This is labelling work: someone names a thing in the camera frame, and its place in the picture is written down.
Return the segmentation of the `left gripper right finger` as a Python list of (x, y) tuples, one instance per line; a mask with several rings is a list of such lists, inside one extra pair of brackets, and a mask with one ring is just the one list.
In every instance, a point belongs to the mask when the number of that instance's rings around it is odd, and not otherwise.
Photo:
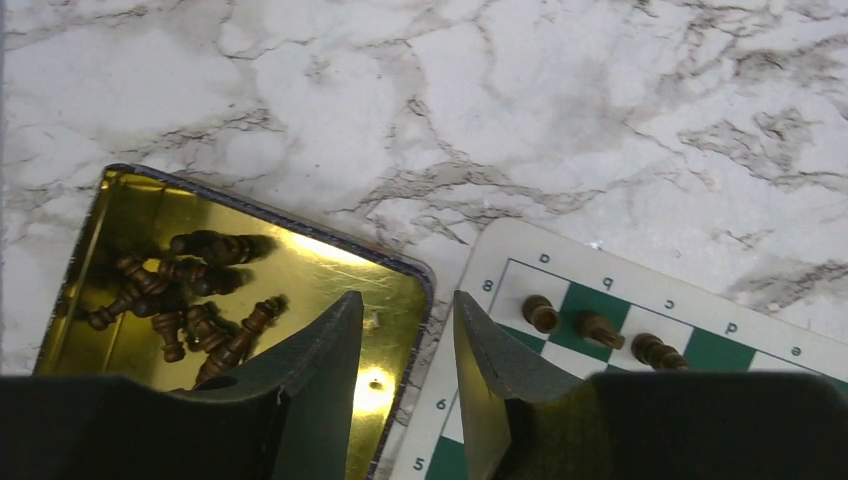
[(847, 398), (800, 372), (581, 379), (453, 300), (472, 479), (843, 479)]

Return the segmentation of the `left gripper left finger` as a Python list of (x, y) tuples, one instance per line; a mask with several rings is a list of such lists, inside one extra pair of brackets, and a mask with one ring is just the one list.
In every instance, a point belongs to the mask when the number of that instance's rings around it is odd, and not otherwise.
[(306, 327), (193, 390), (112, 374), (5, 376), (5, 479), (341, 479), (364, 306)]

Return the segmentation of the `dark brown chess piece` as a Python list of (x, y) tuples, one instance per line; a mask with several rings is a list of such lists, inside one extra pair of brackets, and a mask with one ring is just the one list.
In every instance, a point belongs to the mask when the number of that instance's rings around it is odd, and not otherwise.
[(656, 335), (640, 333), (632, 341), (631, 352), (635, 359), (656, 371), (689, 369), (689, 363), (674, 347)]

